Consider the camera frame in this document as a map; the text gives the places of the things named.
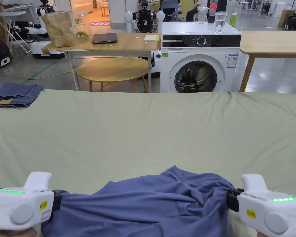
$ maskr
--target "human hand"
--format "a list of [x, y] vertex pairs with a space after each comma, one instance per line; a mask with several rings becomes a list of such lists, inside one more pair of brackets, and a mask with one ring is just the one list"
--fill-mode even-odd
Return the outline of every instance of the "human hand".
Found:
[[[4, 230], [0, 230], [0, 237], [9, 237], [8, 233]], [[36, 237], [36, 231], [33, 228], [22, 231], [13, 237]]]

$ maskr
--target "green floor line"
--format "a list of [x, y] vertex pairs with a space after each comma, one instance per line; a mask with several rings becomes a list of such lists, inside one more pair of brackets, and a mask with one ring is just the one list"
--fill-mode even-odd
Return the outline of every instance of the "green floor line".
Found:
[[45, 71], [46, 69], [50, 68], [52, 65], [54, 65], [55, 63], [57, 63], [61, 58], [57, 59], [56, 61], [52, 62], [50, 65], [44, 67], [42, 70], [40, 70], [39, 72], [35, 73], [32, 77], [30, 77], [30, 79], [26, 79], [25, 82], [23, 82], [22, 84], [27, 83], [28, 81], [30, 81], [31, 79], [37, 77], [38, 75], [40, 75], [43, 71]]

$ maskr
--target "wooden stool leg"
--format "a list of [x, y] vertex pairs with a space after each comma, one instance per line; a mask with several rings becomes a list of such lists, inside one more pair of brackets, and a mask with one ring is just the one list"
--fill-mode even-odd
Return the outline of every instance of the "wooden stool leg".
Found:
[[137, 93], [137, 84], [136, 84], [136, 79], [132, 80], [133, 84], [134, 84], [134, 92]]
[[245, 88], [246, 88], [246, 85], [248, 84], [250, 73], [251, 73], [251, 70], [252, 70], [252, 67], [254, 64], [254, 60], [255, 60], [255, 56], [250, 55], [247, 66], [245, 68], [245, 73], [242, 78], [242, 82], [241, 82], [241, 86], [240, 86], [240, 90], [239, 90], [240, 92], [245, 91]]
[[89, 91], [92, 91], [92, 81], [89, 81]]
[[144, 84], [145, 92], [147, 93], [147, 86], [146, 86], [145, 77], [142, 76], [141, 79], [143, 79], [143, 84]]

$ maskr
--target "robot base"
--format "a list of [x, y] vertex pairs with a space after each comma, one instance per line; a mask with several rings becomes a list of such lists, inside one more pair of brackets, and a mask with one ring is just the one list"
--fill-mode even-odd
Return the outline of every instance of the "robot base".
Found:
[[160, 77], [160, 71], [161, 71], [161, 51], [153, 51], [154, 60], [155, 60], [155, 66], [151, 69], [151, 77], [156, 78]]
[[34, 58], [43, 58], [43, 59], [58, 59], [65, 57], [64, 52], [52, 51], [50, 54], [43, 54], [41, 48], [49, 44], [50, 41], [37, 41], [30, 44], [32, 55]]

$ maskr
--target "washing machine control panel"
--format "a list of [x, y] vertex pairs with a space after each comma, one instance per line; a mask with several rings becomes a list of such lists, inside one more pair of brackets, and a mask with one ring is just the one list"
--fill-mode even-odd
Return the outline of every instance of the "washing machine control panel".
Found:
[[241, 35], [163, 35], [162, 47], [239, 48]]

